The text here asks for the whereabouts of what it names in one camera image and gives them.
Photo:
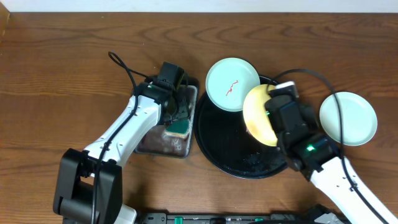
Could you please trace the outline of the green yellow sponge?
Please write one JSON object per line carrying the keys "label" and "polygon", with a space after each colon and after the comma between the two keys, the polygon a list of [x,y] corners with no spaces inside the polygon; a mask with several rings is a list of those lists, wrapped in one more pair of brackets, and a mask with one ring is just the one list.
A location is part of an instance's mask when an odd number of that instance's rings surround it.
{"label": "green yellow sponge", "polygon": [[188,119],[183,119],[179,121],[174,121],[172,124],[168,125],[164,130],[164,134],[166,136],[173,136],[185,139],[188,136],[189,130],[190,121]]}

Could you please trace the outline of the yellow plate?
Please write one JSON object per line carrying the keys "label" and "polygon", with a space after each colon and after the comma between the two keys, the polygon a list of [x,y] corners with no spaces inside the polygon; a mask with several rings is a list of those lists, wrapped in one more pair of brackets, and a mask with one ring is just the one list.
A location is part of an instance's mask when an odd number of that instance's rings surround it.
{"label": "yellow plate", "polygon": [[270,100],[267,90],[273,90],[274,85],[262,84],[254,87],[245,97],[243,118],[248,133],[266,146],[275,147],[277,137],[269,121],[265,103]]}

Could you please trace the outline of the light blue plate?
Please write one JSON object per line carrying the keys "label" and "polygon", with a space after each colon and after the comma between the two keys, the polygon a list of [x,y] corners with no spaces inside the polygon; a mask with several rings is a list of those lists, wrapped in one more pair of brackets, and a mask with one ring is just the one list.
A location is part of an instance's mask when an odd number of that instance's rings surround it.
{"label": "light blue plate", "polygon": [[208,71],[205,88],[209,99],[220,109],[230,112],[243,110],[246,95],[260,85],[259,74],[241,58],[224,58]]}
{"label": "light blue plate", "polygon": [[[373,107],[361,96],[351,92],[339,92],[343,116],[343,143],[360,146],[370,141],[377,131],[377,116]],[[320,107],[320,122],[333,140],[340,142],[340,120],[333,95],[328,96]]]}

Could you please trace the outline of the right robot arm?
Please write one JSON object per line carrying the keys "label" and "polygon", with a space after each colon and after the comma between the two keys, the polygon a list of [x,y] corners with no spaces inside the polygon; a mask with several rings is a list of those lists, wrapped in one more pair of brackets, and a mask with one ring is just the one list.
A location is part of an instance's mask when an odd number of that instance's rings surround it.
{"label": "right robot arm", "polygon": [[310,105],[300,103],[292,93],[272,91],[264,107],[288,166],[327,195],[351,223],[397,223],[343,151],[321,132]]}

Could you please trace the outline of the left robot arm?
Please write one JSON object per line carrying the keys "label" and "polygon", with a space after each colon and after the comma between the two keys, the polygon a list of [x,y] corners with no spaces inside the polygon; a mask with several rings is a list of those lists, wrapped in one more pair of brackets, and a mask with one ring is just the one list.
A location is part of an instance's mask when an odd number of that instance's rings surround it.
{"label": "left robot arm", "polygon": [[134,87],[117,120],[82,151],[60,160],[53,211],[64,223],[134,223],[137,211],[123,204],[123,167],[136,149],[186,157],[198,83],[146,80]]}

